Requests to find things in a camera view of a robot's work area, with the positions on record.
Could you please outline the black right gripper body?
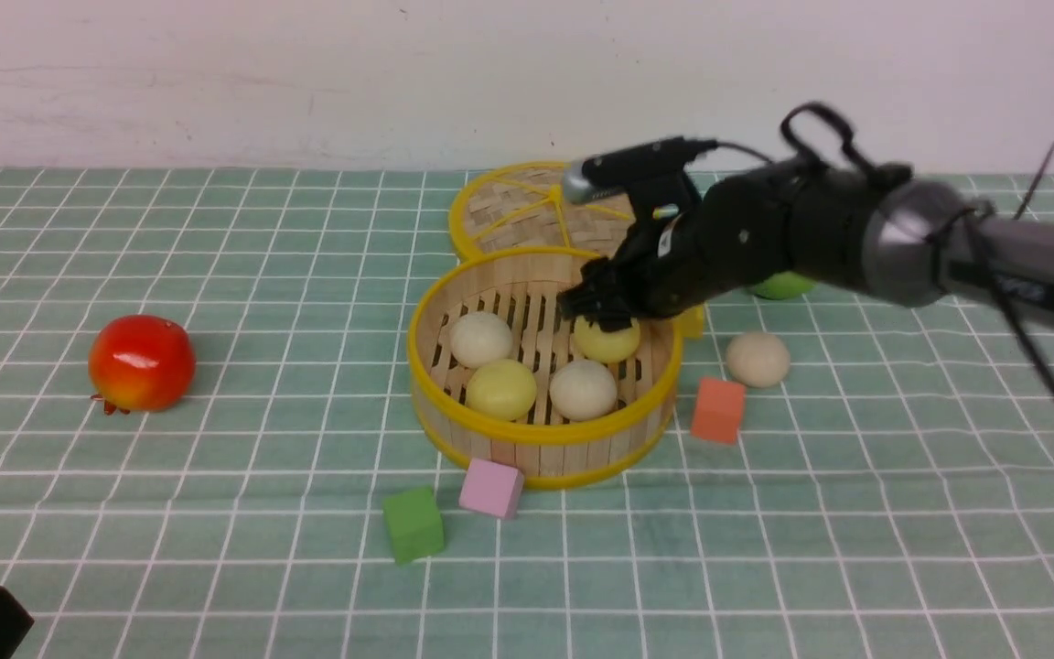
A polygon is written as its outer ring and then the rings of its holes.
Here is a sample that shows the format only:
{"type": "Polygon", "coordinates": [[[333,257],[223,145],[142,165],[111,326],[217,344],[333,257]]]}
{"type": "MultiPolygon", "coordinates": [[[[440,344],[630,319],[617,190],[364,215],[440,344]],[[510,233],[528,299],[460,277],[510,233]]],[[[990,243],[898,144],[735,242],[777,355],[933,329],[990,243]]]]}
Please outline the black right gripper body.
{"type": "Polygon", "coordinates": [[[670,220],[636,221],[611,257],[586,263],[580,282],[557,297],[562,317],[618,332],[795,270],[793,196],[807,172],[758,167],[721,179],[670,220]]]}

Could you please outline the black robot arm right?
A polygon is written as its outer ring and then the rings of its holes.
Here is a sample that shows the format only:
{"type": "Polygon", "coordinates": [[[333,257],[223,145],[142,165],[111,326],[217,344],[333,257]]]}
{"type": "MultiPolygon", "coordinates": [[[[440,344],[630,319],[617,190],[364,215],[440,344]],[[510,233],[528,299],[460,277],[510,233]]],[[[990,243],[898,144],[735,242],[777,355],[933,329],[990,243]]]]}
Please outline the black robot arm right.
{"type": "Polygon", "coordinates": [[[1054,222],[992,216],[899,166],[876,180],[794,164],[725,177],[689,211],[636,222],[559,308],[619,330],[785,272],[901,308],[963,297],[1054,330],[1054,222]]]}

